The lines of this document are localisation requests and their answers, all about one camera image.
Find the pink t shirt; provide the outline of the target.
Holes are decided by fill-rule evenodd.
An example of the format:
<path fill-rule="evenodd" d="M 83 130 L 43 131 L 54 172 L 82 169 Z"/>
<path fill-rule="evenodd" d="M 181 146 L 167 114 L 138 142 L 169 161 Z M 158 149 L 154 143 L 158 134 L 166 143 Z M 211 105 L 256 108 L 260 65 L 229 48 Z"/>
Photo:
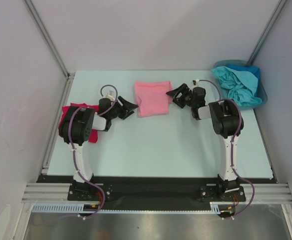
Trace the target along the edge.
<path fill-rule="evenodd" d="M 140 118 L 169 113 L 171 99 L 166 92 L 171 91 L 170 81 L 161 82 L 135 82 L 135 98 L 139 106 L 138 116 Z"/>

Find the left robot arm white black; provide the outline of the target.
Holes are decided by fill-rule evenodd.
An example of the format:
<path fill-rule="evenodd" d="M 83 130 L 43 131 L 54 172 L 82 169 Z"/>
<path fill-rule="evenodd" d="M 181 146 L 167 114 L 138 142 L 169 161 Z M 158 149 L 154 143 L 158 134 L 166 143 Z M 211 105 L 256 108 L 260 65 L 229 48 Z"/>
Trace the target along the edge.
<path fill-rule="evenodd" d="M 98 140 L 98 132 L 108 131 L 113 119 L 125 120 L 137 108 L 137 104 L 121 96 L 104 96 L 97 106 L 71 103 L 62 108 L 58 134 L 70 147 L 75 168 L 67 197 L 69 201 L 102 198 L 103 189 L 91 181 L 93 171 L 89 160 L 83 154 L 83 149 L 87 142 L 95 143 Z"/>

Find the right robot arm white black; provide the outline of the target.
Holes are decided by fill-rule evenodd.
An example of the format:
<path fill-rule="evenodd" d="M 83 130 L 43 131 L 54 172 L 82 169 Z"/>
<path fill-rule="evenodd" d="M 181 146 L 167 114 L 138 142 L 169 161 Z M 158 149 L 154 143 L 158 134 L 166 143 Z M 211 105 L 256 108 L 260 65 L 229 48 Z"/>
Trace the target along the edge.
<path fill-rule="evenodd" d="M 196 120 L 210 119 L 214 133 L 220 140 L 221 160 L 218 181 L 212 196 L 223 201 L 239 201 L 243 195 L 240 176 L 237 171 L 238 137 L 244 128 L 244 120 L 238 106 L 233 100 L 220 99 L 207 103 L 206 90 L 193 81 L 193 86 L 185 83 L 166 92 L 166 95 L 180 108 L 190 107 L 192 117 Z"/>

